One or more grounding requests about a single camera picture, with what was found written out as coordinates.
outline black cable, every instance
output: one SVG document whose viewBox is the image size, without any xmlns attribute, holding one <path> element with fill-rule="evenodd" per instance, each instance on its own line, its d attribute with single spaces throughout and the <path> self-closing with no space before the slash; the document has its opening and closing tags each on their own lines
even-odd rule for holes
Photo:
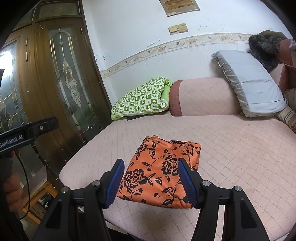
<svg viewBox="0 0 296 241">
<path fill-rule="evenodd" d="M 17 156 L 17 158 L 18 158 L 19 161 L 20 161 L 20 164 L 22 165 L 22 168 L 23 168 L 24 173 L 25 173 L 25 176 L 26 176 L 27 186 L 28 186 L 28 197 L 29 197 L 29 201 L 28 201 L 28 209 L 27 209 L 26 214 L 25 214 L 23 217 L 20 218 L 20 220 L 22 220 L 23 218 L 25 218 L 25 217 L 28 215 L 29 210 L 30 210 L 30 204 L 31 204 L 31 199 L 30 199 L 30 188 L 29 188 L 29 180 L 28 180 L 28 176 L 27 176 L 27 172 L 26 172 L 26 170 L 25 170 L 24 164 L 22 163 L 20 157 L 17 155 L 16 152 L 15 152 L 15 155 Z"/>
</svg>

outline folded cloth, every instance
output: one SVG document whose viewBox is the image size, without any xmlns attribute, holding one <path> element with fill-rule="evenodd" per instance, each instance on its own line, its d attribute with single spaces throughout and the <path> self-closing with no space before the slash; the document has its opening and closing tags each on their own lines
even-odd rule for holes
<svg viewBox="0 0 296 241">
<path fill-rule="evenodd" d="M 117 197 L 149 205 L 192 208 L 178 175 L 178 158 L 197 170 L 201 145 L 194 142 L 165 141 L 146 137 L 137 149 Z"/>
</svg>

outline black mount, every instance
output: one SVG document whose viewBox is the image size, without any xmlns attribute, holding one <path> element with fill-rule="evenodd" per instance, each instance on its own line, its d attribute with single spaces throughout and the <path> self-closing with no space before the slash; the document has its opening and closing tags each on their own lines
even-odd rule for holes
<svg viewBox="0 0 296 241">
<path fill-rule="evenodd" d="M 33 241 L 111 241 L 102 209 L 114 202 L 124 173 L 118 159 L 111 171 L 87 187 L 70 190 L 63 187 L 40 223 Z M 78 206 L 84 206 L 84 213 Z"/>
<path fill-rule="evenodd" d="M 189 202 L 200 209 L 191 241 L 214 241 L 219 205 L 225 205 L 222 241 L 269 241 L 255 208 L 240 186 L 218 188 L 191 171 L 183 158 L 179 159 L 178 168 Z"/>
</svg>

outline light blue pillow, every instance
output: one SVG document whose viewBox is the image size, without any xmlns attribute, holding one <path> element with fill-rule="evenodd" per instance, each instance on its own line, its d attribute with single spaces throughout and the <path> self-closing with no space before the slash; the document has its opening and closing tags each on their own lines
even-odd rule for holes
<svg viewBox="0 0 296 241">
<path fill-rule="evenodd" d="M 234 89 L 246 117 L 274 116 L 287 103 L 275 81 L 250 53 L 219 50 L 212 54 Z"/>
</svg>

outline hand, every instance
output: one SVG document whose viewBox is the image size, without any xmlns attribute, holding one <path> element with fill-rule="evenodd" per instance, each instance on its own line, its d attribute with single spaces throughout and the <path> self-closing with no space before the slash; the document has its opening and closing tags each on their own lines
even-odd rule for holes
<svg viewBox="0 0 296 241">
<path fill-rule="evenodd" d="M 20 185 L 20 177 L 17 173 L 13 173 L 9 178 L 4 180 L 3 189 L 6 193 L 6 200 L 11 212 L 17 212 L 22 208 L 22 187 Z"/>
<path fill-rule="evenodd" d="M 8 156 L 9 156 L 10 158 L 13 158 L 13 157 L 15 156 L 15 152 L 12 151 L 11 153 L 8 154 Z"/>
</svg>

